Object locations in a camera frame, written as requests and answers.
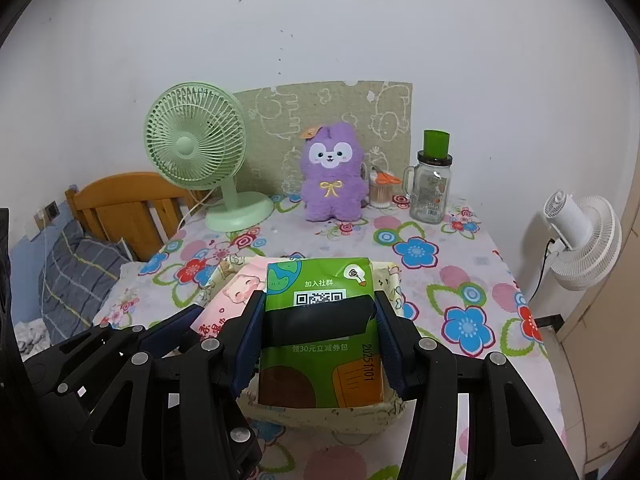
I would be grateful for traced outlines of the pink cartoon tissue pack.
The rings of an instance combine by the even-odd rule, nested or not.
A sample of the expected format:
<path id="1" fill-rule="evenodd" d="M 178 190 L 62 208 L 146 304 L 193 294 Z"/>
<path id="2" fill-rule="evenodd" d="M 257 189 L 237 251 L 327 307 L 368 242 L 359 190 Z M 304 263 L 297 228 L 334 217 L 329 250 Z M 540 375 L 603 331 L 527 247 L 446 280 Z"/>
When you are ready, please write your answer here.
<path id="1" fill-rule="evenodd" d="M 238 318 L 253 292 L 266 290 L 268 264 L 273 258 L 229 257 L 221 261 L 208 280 L 203 312 L 191 324 L 202 339 L 217 337 L 224 323 Z"/>

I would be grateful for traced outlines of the green tissue pack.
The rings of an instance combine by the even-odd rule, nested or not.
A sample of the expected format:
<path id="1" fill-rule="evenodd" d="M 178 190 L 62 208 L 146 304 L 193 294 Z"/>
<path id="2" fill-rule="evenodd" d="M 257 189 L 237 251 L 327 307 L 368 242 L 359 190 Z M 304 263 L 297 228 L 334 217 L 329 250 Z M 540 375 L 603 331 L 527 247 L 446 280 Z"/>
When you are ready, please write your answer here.
<path id="1" fill-rule="evenodd" d="M 258 402 L 276 408 L 361 408 L 383 401 L 367 258 L 267 266 Z"/>

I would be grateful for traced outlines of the crumpled white clothes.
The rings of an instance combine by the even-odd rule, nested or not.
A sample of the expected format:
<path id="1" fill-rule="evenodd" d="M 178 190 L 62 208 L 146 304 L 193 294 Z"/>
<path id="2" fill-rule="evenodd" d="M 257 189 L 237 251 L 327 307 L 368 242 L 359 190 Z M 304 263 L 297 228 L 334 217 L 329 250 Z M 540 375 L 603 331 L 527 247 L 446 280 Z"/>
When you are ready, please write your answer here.
<path id="1" fill-rule="evenodd" d="M 17 348 L 23 361 L 51 347 L 50 335 L 42 318 L 14 325 Z"/>

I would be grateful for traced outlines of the grey plaid pillow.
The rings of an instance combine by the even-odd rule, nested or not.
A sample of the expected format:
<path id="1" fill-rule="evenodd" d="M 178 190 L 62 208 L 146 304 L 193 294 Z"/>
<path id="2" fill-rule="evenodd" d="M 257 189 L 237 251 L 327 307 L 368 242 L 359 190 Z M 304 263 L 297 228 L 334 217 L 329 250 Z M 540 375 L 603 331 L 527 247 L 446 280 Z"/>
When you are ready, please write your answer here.
<path id="1" fill-rule="evenodd" d="M 99 240 L 77 220 L 64 226 L 38 280 L 40 313 L 54 344 L 92 326 L 132 252 L 124 240 Z"/>

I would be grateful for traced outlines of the floral tablecloth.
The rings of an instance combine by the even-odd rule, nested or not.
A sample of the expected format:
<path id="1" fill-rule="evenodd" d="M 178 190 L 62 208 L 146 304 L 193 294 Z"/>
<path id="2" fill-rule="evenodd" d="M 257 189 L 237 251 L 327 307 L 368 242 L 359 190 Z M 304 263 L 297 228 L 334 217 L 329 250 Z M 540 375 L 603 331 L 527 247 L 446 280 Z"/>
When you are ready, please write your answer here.
<path id="1" fill-rule="evenodd" d="M 395 197 L 359 220 L 311 223 L 294 195 L 278 195 L 273 214 L 250 229 L 218 233 L 192 220 L 149 257 L 122 269 L 96 323 L 150 327 L 189 304 L 205 304 L 256 257 L 366 257 L 374 284 L 397 314 L 451 351 L 509 358 L 557 432 L 565 429 L 558 387 L 527 300 L 494 241 L 464 200 L 450 200 L 442 223 L 412 220 Z M 386 402 L 342 429 L 300 426 L 289 412 L 260 408 L 242 395 L 262 461 L 257 479 L 393 479 L 405 451 L 413 407 Z"/>

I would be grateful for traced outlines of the yellow cartoon fabric box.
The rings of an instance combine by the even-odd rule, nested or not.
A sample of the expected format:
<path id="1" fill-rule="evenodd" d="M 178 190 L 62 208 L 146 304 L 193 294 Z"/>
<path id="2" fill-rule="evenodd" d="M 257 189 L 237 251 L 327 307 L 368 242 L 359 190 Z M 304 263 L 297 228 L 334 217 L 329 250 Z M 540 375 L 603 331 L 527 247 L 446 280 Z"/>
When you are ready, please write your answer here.
<path id="1" fill-rule="evenodd" d="M 266 275 L 266 257 L 229 257 L 218 264 L 207 279 L 202 292 L 205 308 L 191 325 L 203 339 L 216 337 L 224 325 L 224 315 L 229 312 L 239 316 L 245 301 L 234 304 L 224 296 L 230 283 L 238 274 Z M 242 391 L 239 406 L 248 418 L 273 422 L 288 427 L 325 429 L 342 434 L 378 434 L 392 426 L 407 407 L 407 403 L 383 382 L 383 400 L 377 404 L 356 408 L 279 408 L 258 402 L 259 377 L 255 375 Z"/>

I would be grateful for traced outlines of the white standing fan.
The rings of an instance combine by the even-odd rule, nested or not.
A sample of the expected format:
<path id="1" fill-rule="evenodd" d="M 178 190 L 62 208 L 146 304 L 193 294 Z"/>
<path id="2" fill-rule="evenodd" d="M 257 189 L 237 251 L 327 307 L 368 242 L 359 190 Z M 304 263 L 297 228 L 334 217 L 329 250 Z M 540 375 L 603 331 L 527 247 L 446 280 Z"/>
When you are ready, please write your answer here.
<path id="1" fill-rule="evenodd" d="M 586 290 L 608 276 L 620 256 L 623 232 L 620 218 L 606 198 L 575 198 L 557 190 L 544 203 L 542 216 L 555 237 L 544 248 L 530 299 L 548 274 L 570 292 Z"/>

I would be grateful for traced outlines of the green desk fan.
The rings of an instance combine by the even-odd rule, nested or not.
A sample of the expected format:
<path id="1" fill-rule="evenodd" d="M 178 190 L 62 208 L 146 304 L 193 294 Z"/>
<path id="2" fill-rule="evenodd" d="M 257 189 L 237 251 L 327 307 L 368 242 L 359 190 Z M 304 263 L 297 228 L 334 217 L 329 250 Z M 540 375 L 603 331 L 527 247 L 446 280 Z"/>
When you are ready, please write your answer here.
<path id="1" fill-rule="evenodd" d="M 217 232 L 257 226 L 273 212 L 261 192 L 239 192 L 235 176 L 244 164 L 247 131 L 236 97 L 205 82 L 182 82 L 164 91 L 146 114 L 143 144 L 154 168 L 187 191 L 203 191 L 198 206 Z"/>

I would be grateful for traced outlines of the glass jar green lid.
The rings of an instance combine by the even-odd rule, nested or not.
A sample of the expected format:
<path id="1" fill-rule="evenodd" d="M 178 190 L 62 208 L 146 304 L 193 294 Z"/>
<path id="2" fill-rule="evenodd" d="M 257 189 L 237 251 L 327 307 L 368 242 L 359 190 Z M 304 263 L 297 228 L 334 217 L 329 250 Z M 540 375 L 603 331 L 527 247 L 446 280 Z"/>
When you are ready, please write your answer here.
<path id="1" fill-rule="evenodd" d="M 418 163 L 405 169 L 402 192 L 409 199 L 413 219 L 439 224 L 444 218 L 452 166 L 449 141 L 446 131 L 424 130 Z"/>

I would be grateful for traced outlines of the toothpick jar orange lid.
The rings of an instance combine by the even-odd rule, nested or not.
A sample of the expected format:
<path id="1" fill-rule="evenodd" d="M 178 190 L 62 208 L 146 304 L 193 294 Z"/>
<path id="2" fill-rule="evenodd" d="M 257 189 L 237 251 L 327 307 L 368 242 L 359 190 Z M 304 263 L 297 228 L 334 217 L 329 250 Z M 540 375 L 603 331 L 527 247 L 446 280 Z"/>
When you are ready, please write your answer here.
<path id="1" fill-rule="evenodd" d="M 400 186 L 398 177 L 372 167 L 369 172 L 369 204 L 374 208 L 389 207 Z"/>

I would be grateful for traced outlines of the purple plush toy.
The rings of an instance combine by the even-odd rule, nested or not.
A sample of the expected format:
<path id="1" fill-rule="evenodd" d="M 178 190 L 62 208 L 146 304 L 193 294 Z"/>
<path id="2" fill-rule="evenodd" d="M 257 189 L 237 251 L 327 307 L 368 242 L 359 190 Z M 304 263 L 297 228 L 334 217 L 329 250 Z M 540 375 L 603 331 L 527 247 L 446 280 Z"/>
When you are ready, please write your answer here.
<path id="1" fill-rule="evenodd" d="M 300 137 L 304 140 L 299 163 L 304 177 L 300 197 L 306 220 L 357 221 L 368 184 L 361 174 L 363 149 L 354 127 L 336 122 L 309 128 Z"/>

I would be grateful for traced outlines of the cardboard cartoon panel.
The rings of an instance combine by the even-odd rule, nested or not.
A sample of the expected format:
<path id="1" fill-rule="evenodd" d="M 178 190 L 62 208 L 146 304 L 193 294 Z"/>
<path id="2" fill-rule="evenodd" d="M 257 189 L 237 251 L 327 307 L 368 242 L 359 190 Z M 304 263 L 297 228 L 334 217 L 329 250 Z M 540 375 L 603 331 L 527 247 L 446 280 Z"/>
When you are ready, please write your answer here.
<path id="1" fill-rule="evenodd" d="M 245 162 L 234 177 L 240 191 L 297 194 L 311 127 L 348 122 L 367 167 L 401 174 L 410 162 L 412 84 L 396 81 L 319 81 L 238 92 L 245 112 Z"/>

